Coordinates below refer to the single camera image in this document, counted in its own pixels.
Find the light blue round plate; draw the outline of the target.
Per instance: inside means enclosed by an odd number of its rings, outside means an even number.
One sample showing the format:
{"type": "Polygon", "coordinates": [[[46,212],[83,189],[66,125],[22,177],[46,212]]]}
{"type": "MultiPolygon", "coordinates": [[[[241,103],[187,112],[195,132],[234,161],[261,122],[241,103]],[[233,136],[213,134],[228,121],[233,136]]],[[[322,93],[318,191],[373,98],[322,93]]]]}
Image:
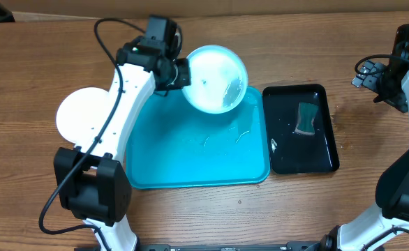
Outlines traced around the light blue round plate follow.
{"type": "Polygon", "coordinates": [[[208,114],[222,114],[242,101],[248,87],[248,73],[232,50],[205,45],[192,51],[187,59],[191,84],[182,93],[194,108],[208,114]]]}

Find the green sponge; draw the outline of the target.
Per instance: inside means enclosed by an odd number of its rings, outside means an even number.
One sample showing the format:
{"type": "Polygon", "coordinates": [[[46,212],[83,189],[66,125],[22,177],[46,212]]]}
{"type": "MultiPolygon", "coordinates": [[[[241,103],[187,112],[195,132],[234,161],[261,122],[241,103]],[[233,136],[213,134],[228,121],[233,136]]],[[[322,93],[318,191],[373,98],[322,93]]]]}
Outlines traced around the green sponge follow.
{"type": "Polygon", "coordinates": [[[312,103],[301,102],[298,105],[297,124],[295,133],[299,135],[313,136],[315,128],[313,126],[319,107],[312,103]]]}

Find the white round plate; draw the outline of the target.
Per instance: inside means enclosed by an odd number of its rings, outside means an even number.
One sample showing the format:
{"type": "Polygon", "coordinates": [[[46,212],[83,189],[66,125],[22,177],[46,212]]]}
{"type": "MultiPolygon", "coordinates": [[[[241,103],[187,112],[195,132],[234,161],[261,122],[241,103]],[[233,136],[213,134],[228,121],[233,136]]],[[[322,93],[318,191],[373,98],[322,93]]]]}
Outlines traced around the white round plate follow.
{"type": "Polygon", "coordinates": [[[74,144],[89,139],[103,127],[111,104],[109,92],[104,89],[79,89],[60,104],[56,115],[57,130],[74,144]]]}

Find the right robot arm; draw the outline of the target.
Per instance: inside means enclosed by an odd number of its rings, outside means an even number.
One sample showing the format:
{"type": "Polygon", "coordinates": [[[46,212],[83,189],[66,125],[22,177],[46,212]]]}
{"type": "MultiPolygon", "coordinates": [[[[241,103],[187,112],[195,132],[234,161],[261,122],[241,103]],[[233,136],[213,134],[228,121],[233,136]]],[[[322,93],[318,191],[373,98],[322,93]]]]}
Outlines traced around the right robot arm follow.
{"type": "MultiPolygon", "coordinates": [[[[360,60],[352,83],[377,93],[409,114],[409,41],[397,42],[383,66],[371,57],[360,60]]],[[[375,189],[375,203],[352,222],[336,226],[310,250],[379,250],[399,234],[409,234],[409,149],[386,169],[375,189]]]]}

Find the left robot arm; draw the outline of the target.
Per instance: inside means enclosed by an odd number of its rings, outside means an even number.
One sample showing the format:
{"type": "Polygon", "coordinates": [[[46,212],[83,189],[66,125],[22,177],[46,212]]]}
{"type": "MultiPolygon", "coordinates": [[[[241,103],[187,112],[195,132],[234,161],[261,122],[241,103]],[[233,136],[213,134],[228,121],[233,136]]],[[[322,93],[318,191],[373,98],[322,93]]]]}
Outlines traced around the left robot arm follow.
{"type": "Polygon", "coordinates": [[[139,36],[111,58],[114,77],[109,90],[83,88],[59,106],[56,125],[72,142],[54,157],[57,188],[49,198],[91,229],[99,250],[135,250],[137,236],[126,212],[131,184],[122,163],[126,142],[146,101],[156,91],[190,84],[188,61],[180,59],[182,41],[155,35],[139,36]]]}

